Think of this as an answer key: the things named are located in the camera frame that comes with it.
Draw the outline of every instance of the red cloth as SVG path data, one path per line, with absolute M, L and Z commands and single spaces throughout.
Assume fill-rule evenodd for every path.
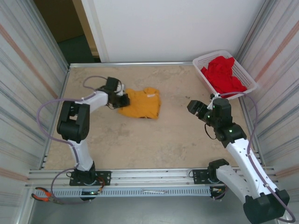
M 234 63 L 235 59 L 233 57 L 226 59 L 219 56 L 209 63 L 207 69 L 203 67 L 201 72 L 218 93 L 244 92 L 247 88 L 242 85 L 237 77 L 232 76 Z

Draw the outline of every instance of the white basket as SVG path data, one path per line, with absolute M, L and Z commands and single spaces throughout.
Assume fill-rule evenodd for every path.
M 198 71 L 199 75 L 198 77 L 201 79 L 201 81 L 205 84 L 206 88 L 211 93 L 217 93 L 216 90 L 213 88 L 213 86 L 210 84 L 210 82 L 206 79 L 204 74 L 200 71 L 203 67 L 206 69 L 208 68 L 209 62 L 211 62 L 213 59 L 219 56 L 224 56 L 225 58 L 232 57 L 230 53 L 228 53 L 225 50 L 219 50 L 207 55 L 200 56 L 198 58 L 195 58 L 193 60 L 193 65 L 195 66 L 196 70 Z M 234 66 L 233 66 L 233 76 L 237 77 L 242 85 L 246 86 L 247 90 L 244 93 L 250 93 L 253 90 L 257 88 L 256 82 L 253 80 L 253 78 L 248 74 L 248 72 L 235 60 Z M 243 96 L 242 94 L 236 94 L 234 96 L 228 97 L 227 99 L 235 99 L 237 97 Z

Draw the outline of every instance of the doorway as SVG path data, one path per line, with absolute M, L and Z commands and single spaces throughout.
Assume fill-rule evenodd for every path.
M 34 0 L 68 64 L 100 63 L 81 0 Z

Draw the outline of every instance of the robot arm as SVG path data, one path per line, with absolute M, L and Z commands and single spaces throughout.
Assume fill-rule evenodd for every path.
M 116 78 L 108 77 L 106 85 L 98 88 L 94 95 L 82 101 L 64 101 L 57 124 L 57 132 L 70 142 L 78 156 L 78 167 L 74 170 L 78 182 L 92 184 L 95 180 L 95 165 L 89 154 L 86 137 L 89 133 L 90 114 L 101 106 L 111 104 L 113 108 L 130 104 L 124 85 Z
M 249 141 L 242 128 L 232 122 L 231 105 L 228 100 L 216 96 L 209 106 L 200 101 L 191 100 L 187 108 L 190 113 L 214 128 L 216 139 L 234 157 L 245 178 L 244 180 L 237 175 L 227 161 L 219 160 L 209 164 L 210 179 L 215 182 L 222 181 L 237 195 L 243 204 L 246 217 L 252 224 L 260 224 L 282 217 L 285 208 L 269 188 L 286 205 L 290 197 L 286 190 L 278 190 L 278 187 L 269 179 L 252 150 L 248 154 Z M 249 158 L 252 159 L 252 163 L 261 177 L 267 181 L 266 185 L 257 174 Z

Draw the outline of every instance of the white wall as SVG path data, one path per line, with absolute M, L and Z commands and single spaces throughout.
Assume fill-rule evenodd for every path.
M 103 62 L 235 55 L 264 0 L 82 0 Z

